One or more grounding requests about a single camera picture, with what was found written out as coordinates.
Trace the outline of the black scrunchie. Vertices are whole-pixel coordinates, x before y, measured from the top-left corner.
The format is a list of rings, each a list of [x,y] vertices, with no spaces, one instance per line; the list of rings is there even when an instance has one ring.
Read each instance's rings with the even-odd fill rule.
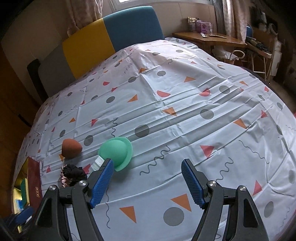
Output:
[[[87,180],[87,175],[82,167],[77,167],[73,164],[66,165],[64,175],[69,179],[69,186],[72,187],[82,180]]]

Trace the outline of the green silicone travel bottle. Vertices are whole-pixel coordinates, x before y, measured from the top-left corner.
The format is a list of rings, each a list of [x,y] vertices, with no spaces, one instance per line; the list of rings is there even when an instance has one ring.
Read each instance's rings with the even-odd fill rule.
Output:
[[[106,159],[114,162],[116,172],[122,171],[130,163],[133,147],[129,139],[115,137],[107,140],[98,150],[98,157],[90,166],[90,172],[97,171]]]

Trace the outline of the pink striped scrunchie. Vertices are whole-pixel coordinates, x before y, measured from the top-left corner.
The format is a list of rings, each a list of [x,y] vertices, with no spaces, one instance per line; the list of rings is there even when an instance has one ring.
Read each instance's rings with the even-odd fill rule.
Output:
[[[66,165],[63,165],[61,167],[61,173],[60,173],[60,177],[61,177],[61,184],[63,188],[66,188],[69,186],[69,179],[64,175],[64,169],[66,168]]]

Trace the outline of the brown makeup sponge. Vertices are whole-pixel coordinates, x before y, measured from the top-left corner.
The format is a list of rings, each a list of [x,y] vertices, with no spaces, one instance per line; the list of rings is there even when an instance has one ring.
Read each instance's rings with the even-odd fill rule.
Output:
[[[71,138],[67,138],[62,142],[62,156],[68,159],[77,157],[82,151],[81,144]]]

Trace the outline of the gold metal tray box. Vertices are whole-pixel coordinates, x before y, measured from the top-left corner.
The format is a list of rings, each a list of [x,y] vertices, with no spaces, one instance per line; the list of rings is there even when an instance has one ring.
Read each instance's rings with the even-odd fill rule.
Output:
[[[43,196],[41,190],[40,164],[27,157],[22,164],[13,186],[13,214],[35,214]]]

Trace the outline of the patterned white tablecloth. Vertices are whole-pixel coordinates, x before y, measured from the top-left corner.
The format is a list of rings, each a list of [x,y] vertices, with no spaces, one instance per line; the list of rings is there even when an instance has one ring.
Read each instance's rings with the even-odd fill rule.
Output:
[[[40,163],[41,191],[59,184],[62,142],[82,145],[86,172],[114,137],[133,146],[93,210],[105,240],[190,240],[203,211],[181,162],[220,185],[244,185],[270,240],[295,221],[295,117],[254,75],[167,38],[124,48],[49,98],[19,151]]]

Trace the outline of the grey yellow blue headboard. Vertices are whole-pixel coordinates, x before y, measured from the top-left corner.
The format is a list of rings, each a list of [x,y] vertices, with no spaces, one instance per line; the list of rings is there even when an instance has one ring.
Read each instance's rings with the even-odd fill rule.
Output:
[[[119,50],[162,39],[163,31],[152,6],[124,9],[77,31],[43,61],[32,61],[27,70],[45,100]]]

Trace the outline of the wooden side desk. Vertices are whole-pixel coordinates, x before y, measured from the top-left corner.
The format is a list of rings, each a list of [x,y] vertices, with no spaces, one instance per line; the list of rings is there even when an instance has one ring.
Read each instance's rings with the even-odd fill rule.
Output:
[[[223,34],[206,34],[205,38],[202,37],[201,33],[197,32],[177,32],[172,33],[172,36],[178,39],[183,39],[188,42],[198,45],[200,48],[209,48],[210,53],[214,46],[223,46],[231,48],[246,48],[247,44],[236,38],[223,35]]]

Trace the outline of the purple box on desk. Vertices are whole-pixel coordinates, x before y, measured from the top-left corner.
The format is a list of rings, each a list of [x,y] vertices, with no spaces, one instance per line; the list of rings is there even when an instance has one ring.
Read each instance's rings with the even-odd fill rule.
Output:
[[[212,24],[210,22],[197,20],[196,23],[196,32],[210,34],[212,33]]]

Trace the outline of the pink curtain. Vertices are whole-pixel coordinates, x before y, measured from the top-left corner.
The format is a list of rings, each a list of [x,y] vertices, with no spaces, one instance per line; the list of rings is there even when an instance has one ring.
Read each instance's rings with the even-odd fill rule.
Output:
[[[68,11],[67,34],[70,37],[78,30],[102,18],[102,0],[69,0],[66,1]]]

